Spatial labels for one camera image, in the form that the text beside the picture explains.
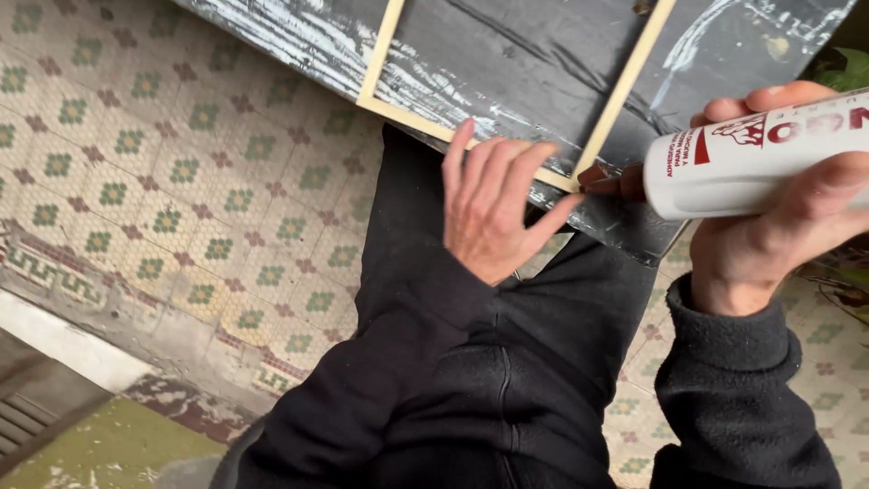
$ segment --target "metal grate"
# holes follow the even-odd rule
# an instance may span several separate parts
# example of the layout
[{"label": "metal grate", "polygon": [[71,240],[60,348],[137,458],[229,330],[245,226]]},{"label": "metal grate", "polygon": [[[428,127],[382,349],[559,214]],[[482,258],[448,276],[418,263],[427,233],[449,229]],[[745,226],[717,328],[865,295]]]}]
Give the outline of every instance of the metal grate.
[{"label": "metal grate", "polygon": [[21,394],[14,393],[0,401],[0,460],[56,420],[57,416]]}]

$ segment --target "black fleece jacket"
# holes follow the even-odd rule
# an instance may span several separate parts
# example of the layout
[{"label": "black fleece jacket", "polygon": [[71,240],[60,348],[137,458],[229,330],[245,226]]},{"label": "black fleece jacket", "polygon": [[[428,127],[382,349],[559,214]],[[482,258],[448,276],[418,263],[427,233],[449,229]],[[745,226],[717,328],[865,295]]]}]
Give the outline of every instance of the black fleece jacket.
[{"label": "black fleece jacket", "polygon": [[[237,488],[613,488],[602,406],[521,344],[469,341],[494,289],[442,248],[396,270],[364,334],[277,402]],[[800,348],[780,303],[746,318],[700,314],[690,280],[667,294],[676,339],[655,382],[681,446],[658,451],[651,487],[840,487],[811,409],[786,385]],[[504,406],[490,386],[509,376],[532,400]]]}]

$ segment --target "wooden frame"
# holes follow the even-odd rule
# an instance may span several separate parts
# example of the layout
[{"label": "wooden frame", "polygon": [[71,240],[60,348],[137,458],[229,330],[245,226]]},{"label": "wooden frame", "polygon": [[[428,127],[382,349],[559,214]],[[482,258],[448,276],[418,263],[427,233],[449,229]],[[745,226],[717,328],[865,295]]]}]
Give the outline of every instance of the wooden frame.
[{"label": "wooden frame", "polygon": [[[590,167],[597,159],[600,149],[607,141],[607,136],[609,136],[610,131],[613,129],[615,119],[619,116],[621,108],[627,100],[627,96],[630,94],[634,83],[637,81],[637,77],[640,75],[643,64],[646,63],[649,53],[652,52],[654,43],[664,29],[664,24],[667,22],[667,18],[670,17],[670,12],[673,11],[675,4],[676,0],[659,0],[655,4],[654,11],[649,17],[642,34],[640,34],[640,38],[634,46],[634,51],[631,53],[630,58],[628,58],[627,63],[625,63],[619,80],[613,87],[607,104],[604,106],[603,112],[600,114],[600,118],[598,118],[598,122],[592,130],[591,137],[589,137],[585,148],[583,148],[580,160],[571,172],[570,177],[565,177],[546,168],[540,168],[534,174],[535,179],[566,192],[577,192],[579,190],[577,176]],[[375,98],[377,81],[383,72],[383,65],[386,63],[389,53],[389,45],[392,43],[392,38],[395,35],[395,28],[398,25],[403,7],[404,0],[389,0],[386,6],[386,11],[383,13],[383,20],[381,21],[381,28],[377,33],[375,48],[371,52],[371,59],[368,62],[368,68],[365,71],[365,78],[362,80],[362,88],[359,90],[356,104],[364,109],[392,119],[397,123],[449,142],[452,140],[455,131],[432,122],[425,117],[418,116]],[[467,149],[473,148],[478,143],[479,141],[472,140],[468,144]]]}]

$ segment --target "brown nozzle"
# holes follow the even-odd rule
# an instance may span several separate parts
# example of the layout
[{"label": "brown nozzle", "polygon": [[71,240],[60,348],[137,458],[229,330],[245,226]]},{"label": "brown nozzle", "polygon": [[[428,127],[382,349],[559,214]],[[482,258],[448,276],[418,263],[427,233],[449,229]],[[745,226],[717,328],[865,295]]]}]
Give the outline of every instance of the brown nozzle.
[{"label": "brown nozzle", "polygon": [[[646,189],[643,187],[643,163],[626,166],[621,171],[620,176],[612,178],[594,179],[594,176],[590,175],[593,168],[583,171],[579,176],[580,191],[583,193],[619,196],[629,202],[646,202]],[[600,169],[597,171],[603,175],[603,171]]]}]

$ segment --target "hand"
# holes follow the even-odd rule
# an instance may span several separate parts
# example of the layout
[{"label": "hand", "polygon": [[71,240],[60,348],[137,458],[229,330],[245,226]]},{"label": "hand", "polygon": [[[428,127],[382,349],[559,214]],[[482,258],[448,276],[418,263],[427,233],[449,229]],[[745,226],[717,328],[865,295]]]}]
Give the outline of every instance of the hand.
[{"label": "hand", "polygon": [[534,172],[558,147],[495,137],[477,144],[464,169],[474,120],[461,124],[443,158],[443,244],[474,275],[496,285],[527,262],[564,225],[582,195],[564,197],[525,229],[525,202]]},{"label": "hand", "polygon": [[[835,95],[810,82],[755,90],[745,99],[719,98],[691,127]],[[869,183],[869,153],[827,158],[789,184],[779,205],[761,216],[705,219],[691,241],[691,293],[697,311],[746,316],[760,311],[791,270],[869,231],[869,211],[848,201]]]}]

